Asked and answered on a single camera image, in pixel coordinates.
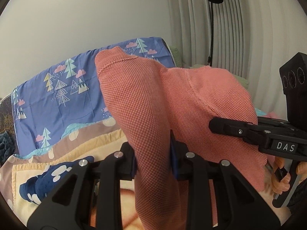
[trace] camera lens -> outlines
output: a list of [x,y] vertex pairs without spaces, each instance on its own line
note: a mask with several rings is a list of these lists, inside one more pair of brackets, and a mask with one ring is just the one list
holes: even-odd
[[286,77],[286,76],[284,76],[284,77],[282,78],[282,82],[283,82],[283,84],[284,84],[284,87],[287,88],[287,87],[288,87],[288,81],[287,81],[287,77]]
[[304,71],[302,68],[298,68],[297,70],[297,79],[298,79],[298,82],[300,82],[301,84],[304,84],[305,82],[305,74],[304,74]]
[[292,88],[294,88],[296,86],[296,78],[295,78],[295,74],[293,71],[289,72],[289,84]]

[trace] human hand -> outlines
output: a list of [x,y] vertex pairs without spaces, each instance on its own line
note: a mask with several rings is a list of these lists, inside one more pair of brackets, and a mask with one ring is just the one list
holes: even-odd
[[[285,165],[285,159],[282,157],[275,157],[275,162],[273,165],[274,172],[277,170],[277,168],[282,169]],[[300,162],[300,164],[296,168],[296,174],[297,175],[302,175],[300,182],[303,182],[307,178],[307,163],[305,162]],[[276,175],[273,173],[272,174],[272,179],[271,179],[271,185],[272,185],[272,190],[277,193],[277,194],[282,194],[282,192],[286,192],[290,188],[290,173],[287,173],[287,175],[279,181],[276,177]]]

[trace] red checkered fabric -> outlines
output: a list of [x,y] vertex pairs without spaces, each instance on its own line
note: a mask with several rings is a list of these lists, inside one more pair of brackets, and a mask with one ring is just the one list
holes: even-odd
[[[99,52],[95,64],[106,106],[135,150],[136,209],[146,230],[185,229],[188,187],[171,173],[171,129],[190,151],[216,163],[229,160],[256,190],[264,189],[266,156],[208,127],[213,117],[257,124],[250,95],[227,70],[168,69],[120,47]],[[215,201],[212,187],[211,196]],[[215,203],[212,210],[216,223]]]

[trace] silver screw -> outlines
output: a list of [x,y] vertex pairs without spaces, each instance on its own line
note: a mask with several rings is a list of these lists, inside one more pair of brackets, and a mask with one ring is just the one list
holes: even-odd
[[230,161],[228,160],[222,160],[221,161],[221,165],[225,166],[225,167],[228,167],[230,165]]
[[123,155],[124,155],[124,153],[122,153],[121,151],[116,151],[116,152],[114,153],[114,156],[115,156],[116,158],[121,158]]
[[187,153],[185,154],[185,156],[186,156],[187,158],[193,158],[193,157],[195,157],[195,154],[194,154],[193,152],[187,152]]
[[81,167],[86,166],[87,164],[88,164],[88,161],[85,160],[85,159],[79,161],[79,165],[80,165]]

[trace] black triangular cutout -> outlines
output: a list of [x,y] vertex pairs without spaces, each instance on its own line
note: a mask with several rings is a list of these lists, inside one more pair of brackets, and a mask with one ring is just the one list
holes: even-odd
[[254,202],[254,197],[249,193],[247,188],[239,181],[236,176],[231,176],[234,191],[239,205],[246,205]]
[[78,176],[72,175],[67,181],[61,186],[56,194],[52,197],[54,203],[68,206],[72,199],[73,190],[75,188]]

